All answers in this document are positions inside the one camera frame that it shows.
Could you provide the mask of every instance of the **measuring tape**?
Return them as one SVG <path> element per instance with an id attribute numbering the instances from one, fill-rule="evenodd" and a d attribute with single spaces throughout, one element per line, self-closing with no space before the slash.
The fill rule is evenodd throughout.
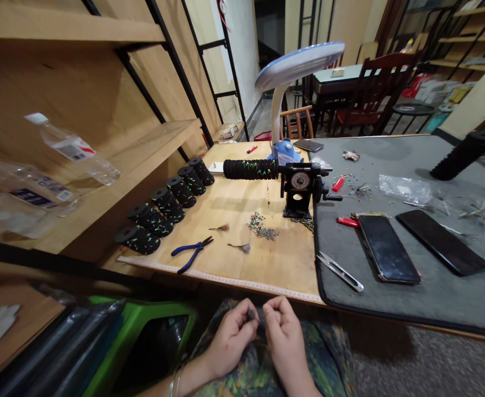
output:
<path id="1" fill-rule="evenodd" d="M 117 258 L 117 260 L 119 262 L 126 263 L 128 265 L 133 265 L 133 266 L 139 265 L 144 267 L 150 267 L 151 269 L 163 270 L 170 273 L 176 273 L 176 271 L 178 270 L 174 266 L 152 263 L 141 258 L 131 258 L 126 256 L 120 256 Z M 186 275 L 201 278 L 203 280 L 213 281 L 216 283 L 228 284 L 236 287 L 243 287 L 243 288 L 255 289 L 257 291 L 269 292 L 275 295 L 285 295 L 287 297 L 299 299 L 301 301 L 314 302 L 319 304 L 324 303 L 319 295 L 294 291 L 292 289 L 280 288 L 280 287 L 271 286 L 268 284 L 246 281 L 246 280 L 238 280 L 237 278 L 221 277 L 221 276 L 204 273 L 197 270 L 188 270 L 186 271 Z"/>

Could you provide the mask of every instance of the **bracelet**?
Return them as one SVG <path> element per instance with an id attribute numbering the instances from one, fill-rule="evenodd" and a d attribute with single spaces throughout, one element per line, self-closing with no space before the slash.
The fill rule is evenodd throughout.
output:
<path id="1" fill-rule="evenodd" d="M 182 372 L 184 371 L 184 366 L 186 365 L 186 362 L 182 363 L 182 366 L 180 367 L 180 373 L 178 374 L 178 380 L 176 381 L 176 397 L 178 397 L 178 386 L 180 386 L 180 378 L 182 377 Z"/>
<path id="2" fill-rule="evenodd" d="M 176 376 L 176 370 L 178 369 L 175 368 L 173 371 L 173 378 L 171 379 L 171 383 L 169 383 L 169 397 L 173 397 L 173 386 L 175 385 L 175 376 Z"/>

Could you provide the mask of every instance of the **red cable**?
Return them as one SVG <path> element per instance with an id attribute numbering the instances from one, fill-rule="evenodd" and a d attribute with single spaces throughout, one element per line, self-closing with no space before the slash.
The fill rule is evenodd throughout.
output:
<path id="1" fill-rule="evenodd" d="M 222 23 L 224 24 L 224 26 L 226 26 L 226 29 L 228 30 L 228 32 L 231 33 L 231 30 L 230 28 L 228 27 L 228 25 L 226 25 L 226 21 L 224 20 L 224 18 L 222 17 L 222 11 L 220 10 L 220 0 L 217 0 L 217 8 L 219 9 L 219 16 L 220 16 L 220 20 L 222 21 Z"/>

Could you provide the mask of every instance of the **scissors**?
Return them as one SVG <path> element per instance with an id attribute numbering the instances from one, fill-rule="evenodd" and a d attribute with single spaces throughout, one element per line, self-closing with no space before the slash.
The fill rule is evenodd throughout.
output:
<path id="1" fill-rule="evenodd" d="M 344 280 L 346 284 L 357 292 L 362 292 L 364 290 L 364 286 L 355 280 L 355 278 L 346 272 L 338 263 L 336 263 L 333 258 L 325 255 L 322 251 L 320 251 L 320 254 L 321 256 L 317 255 L 316 257 L 321 260 L 325 266 L 331 269 L 338 277 Z"/>
<path id="2" fill-rule="evenodd" d="M 209 243 L 211 243 L 212 241 L 213 241 L 213 237 L 212 236 L 209 236 L 206 240 L 204 240 L 204 241 L 202 241 L 200 243 L 196 243 L 195 245 L 184 245 L 184 246 L 181 246 L 181 247 L 178 247 L 177 249 L 175 249 L 171 253 L 171 256 L 175 256 L 175 255 L 177 255 L 177 254 L 179 254 L 182 251 L 185 251 L 187 249 L 196 248 L 195 253 L 191 256 L 191 259 L 189 259 L 189 261 L 183 266 L 183 268 L 179 269 L 178 272 L 176 272 L 176 274 L 185 273 L 187 271 L 187 269 L 189 269 L 191 267 L 191 265 L 193 264 L 193 261 L 197 257 L 198 253 L 200 251 L 202 251 L 204 249 L 204 247 L 206 245 L 208 245 Z"/>

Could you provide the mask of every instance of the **black smartphone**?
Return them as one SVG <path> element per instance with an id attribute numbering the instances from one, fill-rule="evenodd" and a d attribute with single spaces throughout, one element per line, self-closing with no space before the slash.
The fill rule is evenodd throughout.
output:
<path id="1" fill-rule="evenodd" d="M 485 271 L 485 259 L 421 210 L 396 216 L 421 243 L 459 276 Z"/>
<path id="2" fill-rule="evenodd" d="M 305 149 L 309 152 L 317 152 L 320 149 L 323 149 L 324 145 L 321 143 L 316 143 L 314 141 L 308 140 L 299 140 L 293 143 L 294 146 L 297 146 L 301 149 Z"/>
<path id="3" fill-rule="evenodd" d="M 388 217 L 380 214 L 358 214 L 356 219 L 380 279 L 386 282 L 419 284 L 421 275 Z"/>

